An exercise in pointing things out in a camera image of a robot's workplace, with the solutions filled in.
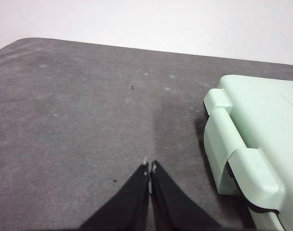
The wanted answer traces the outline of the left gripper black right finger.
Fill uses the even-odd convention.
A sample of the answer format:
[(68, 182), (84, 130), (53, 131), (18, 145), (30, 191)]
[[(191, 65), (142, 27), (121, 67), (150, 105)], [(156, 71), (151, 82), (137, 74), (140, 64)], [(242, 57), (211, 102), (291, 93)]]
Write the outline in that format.
[(157, 160), (152, 162), (150, 179), (157, 228), (222, 227), (181, 190)]

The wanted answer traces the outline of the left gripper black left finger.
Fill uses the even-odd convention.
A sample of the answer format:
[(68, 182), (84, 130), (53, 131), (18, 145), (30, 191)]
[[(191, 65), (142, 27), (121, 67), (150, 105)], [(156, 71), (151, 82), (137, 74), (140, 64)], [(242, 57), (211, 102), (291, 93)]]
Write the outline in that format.
[(149, 203), (148, 163), (142, 163), (121, 189), (82, 228), (144, 228)]

